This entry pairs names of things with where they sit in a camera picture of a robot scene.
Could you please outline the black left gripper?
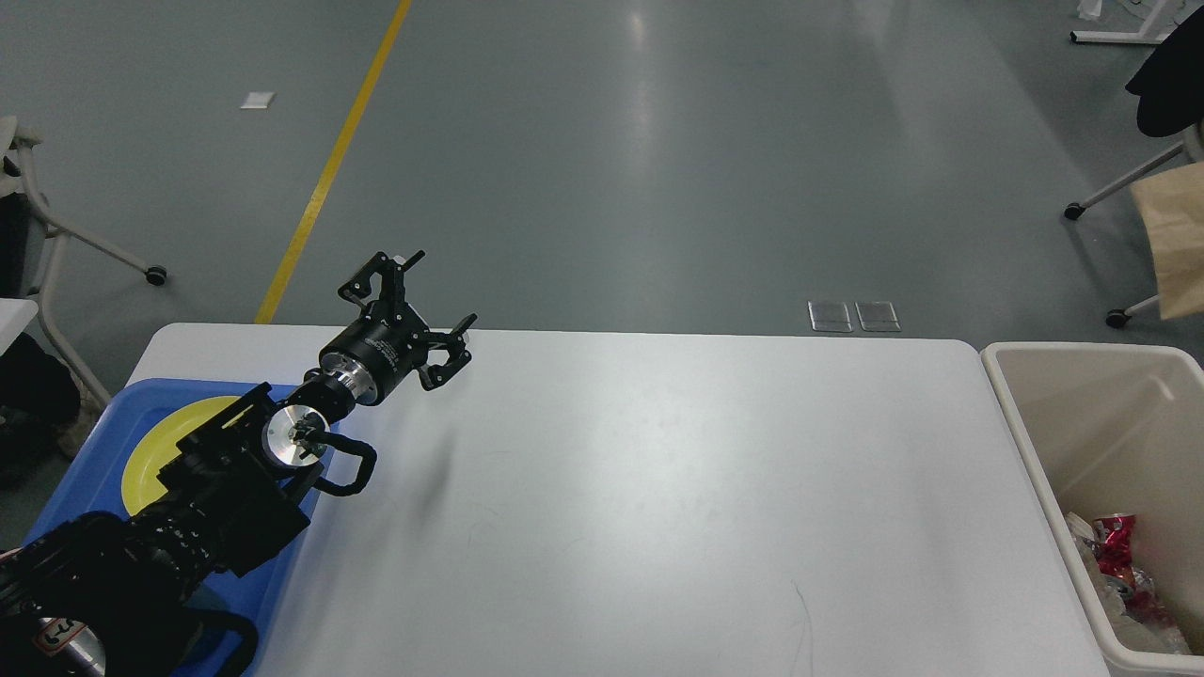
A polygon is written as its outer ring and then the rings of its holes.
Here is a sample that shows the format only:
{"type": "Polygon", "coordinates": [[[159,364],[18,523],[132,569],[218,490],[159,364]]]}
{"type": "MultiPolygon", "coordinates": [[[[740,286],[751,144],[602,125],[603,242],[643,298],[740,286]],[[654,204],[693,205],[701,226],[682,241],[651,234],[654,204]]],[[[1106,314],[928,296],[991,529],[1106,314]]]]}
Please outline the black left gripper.
{"type": "Polygon", "coordinates": [[[421,389],[433,392],[470,364],[467,331],[478,316],[468,314],[452,331],[438,332],[407,301],[405,273],[424,257],[425,251],[408,258],[378,251],[337,288],[342,300],[358,305],[361,318],[320,351],[318,379],[323,385],[344,392],[352,404],[374,406],[408,373],[419,376],[421,389]],[[431,363],[433,353],[444,353],[447,359],[431,363]]]}

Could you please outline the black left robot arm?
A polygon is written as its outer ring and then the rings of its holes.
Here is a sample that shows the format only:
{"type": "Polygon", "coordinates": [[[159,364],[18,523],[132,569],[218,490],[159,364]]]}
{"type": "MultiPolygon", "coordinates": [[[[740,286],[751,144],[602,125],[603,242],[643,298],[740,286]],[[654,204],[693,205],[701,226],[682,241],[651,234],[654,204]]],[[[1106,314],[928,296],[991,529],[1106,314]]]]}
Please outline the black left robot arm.
{"type": "Polygon", "coordinates": [[[163,498],[120,518],[87,512],[2,557],[5,676],[169,676],[207,632],[238,641],[216,673],[250,669],[260,634],[190,600],[213,573],[253,573],[309,526],[309,493],[356,496],[373,446],[335,432],[417,373],[425,390],[470,363],[468,314],[437,331],[405,298],[421,261],[378,252],[340,285],[358,318],[320,351],[287,398],[267,383],[185,432],[158,472],[163,498]]]}

